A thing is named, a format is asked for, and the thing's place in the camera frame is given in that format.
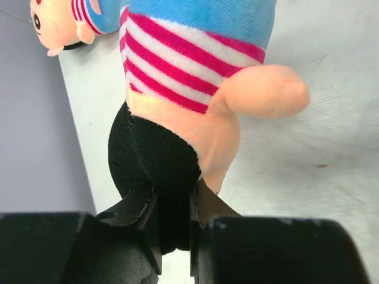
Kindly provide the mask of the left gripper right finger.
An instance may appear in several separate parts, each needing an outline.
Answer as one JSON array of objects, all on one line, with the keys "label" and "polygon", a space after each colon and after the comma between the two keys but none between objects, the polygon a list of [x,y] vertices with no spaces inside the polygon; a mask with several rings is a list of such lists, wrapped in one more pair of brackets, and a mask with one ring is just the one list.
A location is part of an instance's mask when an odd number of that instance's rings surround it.
[{"label": "left gripper right finger", "polygon": [[191,276],[199,278],[199,245],[201,233],[205,229],[210,218],[241,217],[234,209],[228,206],[205,183],[198,181],[195,189],[189,195],[189,249],[191,258]]}]

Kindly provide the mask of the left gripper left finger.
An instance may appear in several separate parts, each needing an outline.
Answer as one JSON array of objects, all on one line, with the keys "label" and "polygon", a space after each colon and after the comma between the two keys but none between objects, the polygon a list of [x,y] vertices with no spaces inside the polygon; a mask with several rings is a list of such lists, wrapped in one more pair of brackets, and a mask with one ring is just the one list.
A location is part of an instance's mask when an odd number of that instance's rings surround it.
[{"label": "left gripper left finger", "polygon": [[150,182],[133,190],[120,202],[99,213],[96,219],[135,233],[137,243],[158,275],[162,274],[159,238],[159,194]]}]

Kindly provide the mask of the black hair boy plush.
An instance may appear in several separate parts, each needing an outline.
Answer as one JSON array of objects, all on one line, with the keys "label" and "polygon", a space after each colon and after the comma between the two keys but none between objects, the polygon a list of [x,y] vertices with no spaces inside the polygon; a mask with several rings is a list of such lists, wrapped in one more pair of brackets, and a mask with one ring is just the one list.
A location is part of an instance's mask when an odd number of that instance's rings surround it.
[{"label": "black hair boy plush", "polygon": [[238,115],[301,112],[309,90],[292,68],[265,64],[275,1],[121,1],[126,100],[108,143],[122,198],[148,183],[160,196],[160,249],[188,250],[181,220],[203,180],[214,192],[240,145]]}]

